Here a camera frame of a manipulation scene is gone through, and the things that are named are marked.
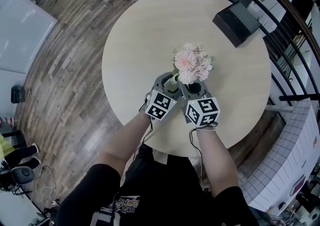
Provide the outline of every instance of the tiled wall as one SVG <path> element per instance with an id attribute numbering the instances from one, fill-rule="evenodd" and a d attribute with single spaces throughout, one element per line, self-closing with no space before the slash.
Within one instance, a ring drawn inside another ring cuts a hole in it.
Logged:
<path id="1" fill-rule="evenodd" d="M 287 205 L 292 186 L 305 175 L 310 175 L 320 156 L 319 129 L 310 100 L 296 103 L 290 120 L 279 139 L 257 170 L 242 183 L 247 203 L 259 210 L 278 215 L 280 203 Z"/>

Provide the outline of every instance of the black pants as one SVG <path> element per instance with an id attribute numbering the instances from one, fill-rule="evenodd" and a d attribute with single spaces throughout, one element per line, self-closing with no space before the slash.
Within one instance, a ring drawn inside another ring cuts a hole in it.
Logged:
<path id="1" fill-rule="evenodd" d="M 201 190 L 197 172 L 187 157 L 168 155 L 166 165 L 161 164 L 154 160 L 153 149 L 145 144 L 141 145 L 138 155 L 125 173 L 125 182 L 154 167 L 165 167 L 172 175 L 178 177 L 180 182 L 183 180 Z"/>
<path id="2" fill-rule="evenodd" d="M 36 153 L 37 149 L 34 146 L 31 146 L 29 148 L 18 148 L 11 152 L 9 155 L 5 156 L 4 159 L 6 160 L 11 169 L 17 166 L 27 166 L 31 169 L 35 169 L 40 164 L 39 161 L 35 158 L 32 158 L 30 161 L 26 163 L 20 164 L 20 162 L 23 158 L 32 156 Z"/>

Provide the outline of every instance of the person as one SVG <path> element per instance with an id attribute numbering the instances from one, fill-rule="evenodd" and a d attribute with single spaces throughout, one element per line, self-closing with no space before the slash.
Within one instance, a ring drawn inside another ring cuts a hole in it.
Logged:
<path id="1" fill-rule="evenodd" d="M 236 165 L 215 131 L 197 130 L 211 193 L 202 191 L 187 157 L 169 155 L 167 164 L 160 164 L 145 144 L 120 187 L 125 165 L 149 125 L 141 111 L 106 141 L 96 164 L 62 202 L 57 226 L 257 225 L 238 187 Z"/>
<path id="2" fill-rule="evenodd" d="M 17 147 L 19 146 L 12 146 L 0 134 L 0 158 L 4 158 L 10 169 L 13 169 L 17 166 L 27 166 L 31 169 L 35 169 L 38 165 L 41 164 L 40 159 L 34 156 L 35 154 L 39 153 L 39 148 L 35 143 L 33 143 L 31 147 Z M 28 162 L 20 164 L 21 160 L 27 157 L 32 158 Z"/>

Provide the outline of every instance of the brown handrail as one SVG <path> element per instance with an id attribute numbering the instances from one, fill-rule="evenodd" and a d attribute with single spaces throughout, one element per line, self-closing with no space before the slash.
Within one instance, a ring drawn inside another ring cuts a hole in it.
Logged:
<path id="1" fill-rule="evenodd" d="M 301 17 L 299 12 L 295 9 L 295 7 L 291 4 L 289 0 L 276 0 L 284 9 L 286 12 L 289 12 L 293 18 L 298 23 L 301 32 L 303 33 L 305 39 L 309 43 L 315 58 L 320 66 L 320 47 L 313 36 L 312 32 L 309 30 L 308 26 L 306 25 L 304 19 Z"/>

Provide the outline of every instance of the yellow vest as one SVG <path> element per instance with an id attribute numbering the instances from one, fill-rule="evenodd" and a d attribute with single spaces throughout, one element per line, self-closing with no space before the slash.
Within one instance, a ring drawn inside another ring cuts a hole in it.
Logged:
<path id="1" fill-rule="evenodd" d="M 14 147 L 11 146 L 9 142 L 5 140 L 5 138 L 0 134 L 0 158 L 9 155 L 14 151 Z"/>

